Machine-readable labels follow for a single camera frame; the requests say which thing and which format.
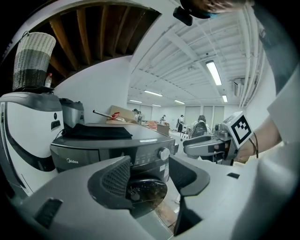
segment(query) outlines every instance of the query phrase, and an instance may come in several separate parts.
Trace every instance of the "laundry basket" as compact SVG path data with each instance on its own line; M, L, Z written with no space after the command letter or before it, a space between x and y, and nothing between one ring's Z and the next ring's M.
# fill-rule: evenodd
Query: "laundry basket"
M15 56L13 91L44 85L55 43L43 32L24 33Z

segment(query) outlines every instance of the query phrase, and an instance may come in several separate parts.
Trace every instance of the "white ceiling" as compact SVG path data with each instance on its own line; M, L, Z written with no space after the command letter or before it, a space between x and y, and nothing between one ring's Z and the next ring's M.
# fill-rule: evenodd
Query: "white ceiling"
M244 14L251 42L249 18L246 11ZM209 60L214 60L217 66L221 86L215 85L206 67ZM238 13L221 14L209 20L194 19L191 27L174 18L173 24L164 29L133 69L128 100L161 106L179 105L174 100L186 105L222 105L222 95L227 95L228 104L239 104L241 99L233 93L232 80L245 78L246 55Z

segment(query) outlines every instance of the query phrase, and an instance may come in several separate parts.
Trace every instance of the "bottle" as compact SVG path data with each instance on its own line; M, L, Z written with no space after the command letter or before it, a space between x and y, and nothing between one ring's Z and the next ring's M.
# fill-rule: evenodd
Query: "bottle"
M45 80L45 87L50 88L52 82L52 73L49 73L46 80Z

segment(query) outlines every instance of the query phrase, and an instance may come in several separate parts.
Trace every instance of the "midea logo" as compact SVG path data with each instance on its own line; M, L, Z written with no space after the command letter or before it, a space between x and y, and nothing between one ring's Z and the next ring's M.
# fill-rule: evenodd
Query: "midea logo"
M69 158L67 158L67 162L68 162L68 163L77 163L77 164L78 164L77 161L71 160L71 159L69 159Z

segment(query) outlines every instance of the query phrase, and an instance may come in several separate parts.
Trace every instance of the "control knob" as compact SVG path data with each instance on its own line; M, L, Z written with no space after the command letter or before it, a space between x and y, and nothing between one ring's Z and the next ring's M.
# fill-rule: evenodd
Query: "control knob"
M168 148L161 148L158 153L158 157L163 161L166 161L169 155L170 155L170 150Z

